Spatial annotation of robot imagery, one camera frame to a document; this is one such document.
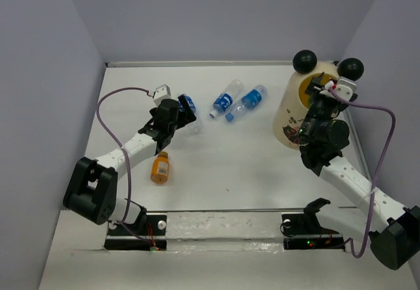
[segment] red wire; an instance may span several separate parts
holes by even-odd
[[[330,230],[329,231],[329,240],[325,244],[330,244],[332,240],[333,240],[333,230]]]

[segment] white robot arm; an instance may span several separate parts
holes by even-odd
[[[127,200],[117,198],[117,182],[127,172],[127,157],[131,168],[158,154],[166,147],[175,131],[196,120],[184,96],[173,100],[167,85],[156,89],[150,110],[152,119],[121,148],[96,159],[80,159],[74,168],[64,195],[63,204],[96,224],[120,222],[141,227],[146,209],[132,201],[124,218]]]
[[[341,102],[357,98],[356,84],[341,76],[337,84],[330,81],[323,86],[322,76],[313,77],[306,90],[311,104],[299,129],[302,161],[305,167],[343,193],[364,217],[348,209],[326,206],[330,203],[326,199],[309,204],[306,213],[319,227],[365,242],[367,219],[371,219],[369,237],[373,254],[386,267],[399,269],[420,250],[420,208],[408,209],[374,188],[373,209],[369,211],[372,183],[343,156],[341,150],[349,145],[349,128],[333,116],[347,107]]]

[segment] gray wall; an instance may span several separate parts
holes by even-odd
[[[71,0],[0,0],[0,289],[37,289],[104,64]]]
[[[380,187],[407,206],[420,205],[420,0],[376,0],[344,57],[365,64],[359,101],[388,106],[397,117]],[[390,119],[374,111],[353,110],[354,122],[371,172],[389,130]],[[420,254],[411,262],[420,285]]]
[[[73,0],[105,61],[339,59],[373,0]]]

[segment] orange bottle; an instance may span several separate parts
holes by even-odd
[[[150,179],[157,184],[163,184],[168,180],[169,175],[169,161],[168,153],[160,152],[157,155],[157,158],[153,162],[152,173],[150,174]]]

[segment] black ball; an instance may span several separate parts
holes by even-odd
[[[363,63],[357,58],[344,59],[340,62],[337,68],[337,72],[341,77],[345,77],[353,81],[359,79],[363,75],[364,71],[365,67],[363,66]]]
[[[310,73],[316,67],[318,59],[314,52],[304,49],[293,57],[293,68],[301,74]]]

